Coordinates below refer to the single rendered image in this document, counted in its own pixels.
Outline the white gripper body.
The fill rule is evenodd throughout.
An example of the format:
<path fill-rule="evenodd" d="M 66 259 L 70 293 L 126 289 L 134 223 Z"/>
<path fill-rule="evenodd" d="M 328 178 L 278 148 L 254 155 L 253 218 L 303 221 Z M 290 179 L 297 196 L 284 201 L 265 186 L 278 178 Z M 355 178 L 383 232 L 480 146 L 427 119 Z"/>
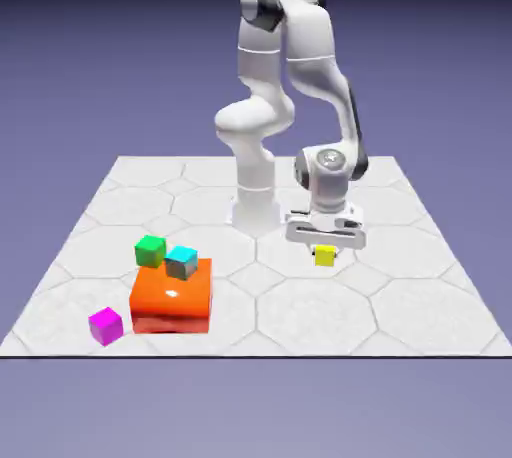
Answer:
<path fill-rule="evenodd" d="M 309 248 L 329 245 L 360 250 L 366 245 L 366 233 L 359 221 L 333 214 L 292 214 L 286 223 L 285 237 Z"/>

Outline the small yellow cube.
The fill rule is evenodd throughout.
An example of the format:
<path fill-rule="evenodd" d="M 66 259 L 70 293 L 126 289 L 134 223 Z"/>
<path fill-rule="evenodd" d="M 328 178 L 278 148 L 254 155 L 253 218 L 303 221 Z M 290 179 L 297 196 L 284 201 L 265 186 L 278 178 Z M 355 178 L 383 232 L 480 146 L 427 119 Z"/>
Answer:
<path fill-rule="evenodd" d="M 316 245 L 314 249 L 315 265 L 333 267 L 337 256 L 337 248 L 332 245 Z"/>

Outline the small cyan cube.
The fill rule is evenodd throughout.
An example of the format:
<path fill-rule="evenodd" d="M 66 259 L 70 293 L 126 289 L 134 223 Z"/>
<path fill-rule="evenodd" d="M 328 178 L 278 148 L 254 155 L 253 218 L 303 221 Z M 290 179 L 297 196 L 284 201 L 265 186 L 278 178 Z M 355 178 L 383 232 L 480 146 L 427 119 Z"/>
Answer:
<path fill-rule="evenodd" d="M 190 247 L 175 246 L 165 256 L 169 277 L 186 281 L 198 268 L 198 252 Z"/>

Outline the small green cube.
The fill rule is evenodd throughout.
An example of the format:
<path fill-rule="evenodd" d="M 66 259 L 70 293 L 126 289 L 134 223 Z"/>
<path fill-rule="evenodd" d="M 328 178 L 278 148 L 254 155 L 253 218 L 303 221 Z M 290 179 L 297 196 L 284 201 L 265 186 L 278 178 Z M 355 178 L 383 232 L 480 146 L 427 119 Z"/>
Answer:
<path fill-rule="evenodd" d="M 145 235 L 134 247 L 136 264 L 140 267 L 158 268 L 167 253 L 166 239 Z"/>

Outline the small magenta cube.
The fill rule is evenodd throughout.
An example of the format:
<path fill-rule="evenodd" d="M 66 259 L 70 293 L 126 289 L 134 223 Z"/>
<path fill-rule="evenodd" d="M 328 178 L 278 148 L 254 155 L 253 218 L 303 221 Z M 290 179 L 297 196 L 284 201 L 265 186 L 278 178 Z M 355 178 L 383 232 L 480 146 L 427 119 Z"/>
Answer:
<path fill-rule="evenodd" d="M 110 307 L 105 307 L 88 318 L 92 337 L 102 346 L 107 346 L 124 335 L 121 316 Z"/>

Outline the large orange box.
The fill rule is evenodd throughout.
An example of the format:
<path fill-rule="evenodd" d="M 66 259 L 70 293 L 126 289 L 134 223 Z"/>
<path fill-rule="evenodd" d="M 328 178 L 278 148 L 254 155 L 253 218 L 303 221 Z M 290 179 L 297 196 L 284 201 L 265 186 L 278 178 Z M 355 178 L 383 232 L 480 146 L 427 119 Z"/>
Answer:
<path fill-rule="evenodd" d="M 135 334 L 207 333 L 212 301 L 212 260 L 200 259 L 187 279 L 170 277 L 165 265 L 141 267 L 129 306 Z"/>

